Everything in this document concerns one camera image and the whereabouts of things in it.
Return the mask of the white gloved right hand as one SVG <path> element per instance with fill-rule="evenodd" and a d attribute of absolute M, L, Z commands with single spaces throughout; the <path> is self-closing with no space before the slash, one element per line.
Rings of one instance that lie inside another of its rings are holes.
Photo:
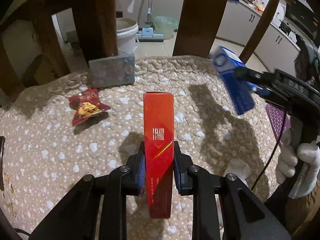
<path fill-rule="evenodd" d="M 314 143 L 302 143 L 295 151 L 291 146 L 292 133 L 287 129 L 282 137 L 281 153 L 276 166 L 276 178 L 278 184 L 282 184 L 286 178 L 291 178 L 296 173 L 295 166 L 301 160 L 309 165 L 309 169 L 296 194 L 296 199 L 307 196 L 316 186 L 319 173 L 319 147 Z"/>

